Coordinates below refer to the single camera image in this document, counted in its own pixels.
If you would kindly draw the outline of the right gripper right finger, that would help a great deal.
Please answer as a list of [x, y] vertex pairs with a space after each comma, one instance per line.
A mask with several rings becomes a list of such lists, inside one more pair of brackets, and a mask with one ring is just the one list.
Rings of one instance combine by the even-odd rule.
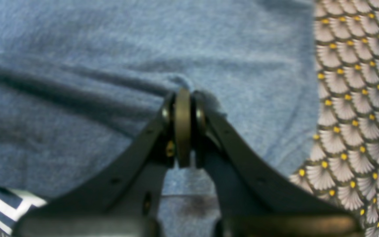
[[290, 183], [264, 162], [201, 93], [191, 95], [195, 165], [215, 185], [213, 237], [363, 237], [347, 211]]

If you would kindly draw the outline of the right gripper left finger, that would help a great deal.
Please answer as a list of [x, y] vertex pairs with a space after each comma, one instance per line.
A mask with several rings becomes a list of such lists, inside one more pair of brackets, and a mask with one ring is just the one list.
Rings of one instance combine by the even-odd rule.
[[14, 237], [163, 237], [164, 177], [190, 166], [191, 95], [181, 89], [108, 167], [17, 222]]

